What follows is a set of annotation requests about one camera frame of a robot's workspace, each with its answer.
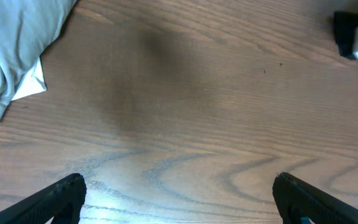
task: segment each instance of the wooden table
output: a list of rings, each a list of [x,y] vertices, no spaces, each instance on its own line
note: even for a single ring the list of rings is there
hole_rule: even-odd
[[[336,0],[81,0],[0,125],[0,210],[72,173],[81,223],[281,223],[283,171],[358,208]]]

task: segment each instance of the wood grain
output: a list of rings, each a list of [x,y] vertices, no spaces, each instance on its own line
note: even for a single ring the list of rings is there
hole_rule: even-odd
[[[0,210],[72,172],[81,223],[281,223],[282,171],[358,208],[358,63],[328,19],[357,2],[79,1],[0,125]]]

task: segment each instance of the wooden surface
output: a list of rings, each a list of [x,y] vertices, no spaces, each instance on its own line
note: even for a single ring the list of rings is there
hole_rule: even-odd
[[[277,173],[358,208],[336,0],[82,0],[0,125],[0,210],[72,172],[81,223],[281,223]]]

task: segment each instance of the gray fabric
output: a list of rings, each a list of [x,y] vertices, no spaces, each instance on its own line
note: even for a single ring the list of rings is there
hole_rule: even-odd
[[[0,0],[0,119],[15,86],[59,35],[76,0]]]

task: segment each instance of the black object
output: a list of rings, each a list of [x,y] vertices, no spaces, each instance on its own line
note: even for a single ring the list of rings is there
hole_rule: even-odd
[[[281,173],[273,184],[273,196],[284,224],[358,224],[358,209],[310,184]]]
[[[355,60],[353,44],[358,27],[358,14],[351,12],[334,13],[334,36],[339,54],[350,60]]]
[[[80,221],[86,185],[82,175],[71,174],[0,212],[0,224],[75,224]]]

